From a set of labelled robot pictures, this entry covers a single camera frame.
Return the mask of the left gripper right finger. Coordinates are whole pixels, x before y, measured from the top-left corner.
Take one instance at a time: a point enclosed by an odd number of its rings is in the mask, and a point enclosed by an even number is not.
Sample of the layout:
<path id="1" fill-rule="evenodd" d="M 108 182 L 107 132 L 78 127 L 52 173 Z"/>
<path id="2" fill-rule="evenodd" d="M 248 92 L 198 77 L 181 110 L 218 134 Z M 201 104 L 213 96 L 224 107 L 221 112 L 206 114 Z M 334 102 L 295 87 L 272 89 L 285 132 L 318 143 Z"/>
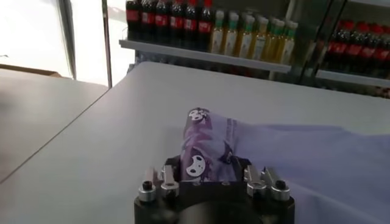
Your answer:
<path id="1" fill-rule="evenodd" d="M 246 183 L 246 192 L 252 197 L 270 198 L 274 201 L 288 201 L 290 188 L 272 167 L 264 167 L 260 172 L 248 160 L 233 157 L 236 179 Z"/>

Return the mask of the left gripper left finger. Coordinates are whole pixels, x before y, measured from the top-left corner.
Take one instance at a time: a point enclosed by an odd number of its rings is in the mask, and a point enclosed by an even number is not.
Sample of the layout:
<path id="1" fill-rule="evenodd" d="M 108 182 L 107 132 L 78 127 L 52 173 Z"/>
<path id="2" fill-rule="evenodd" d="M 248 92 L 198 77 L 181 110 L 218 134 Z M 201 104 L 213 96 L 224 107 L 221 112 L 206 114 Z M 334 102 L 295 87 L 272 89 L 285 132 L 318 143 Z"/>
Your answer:
<path id="1" fill-rule="evenodd" d="M 153 167 L 146 169 L 138 188 L 139 201 L 170 200 L 179 196 L 180 156 L 168 158 L 160 174 L 159 178 Z"/>

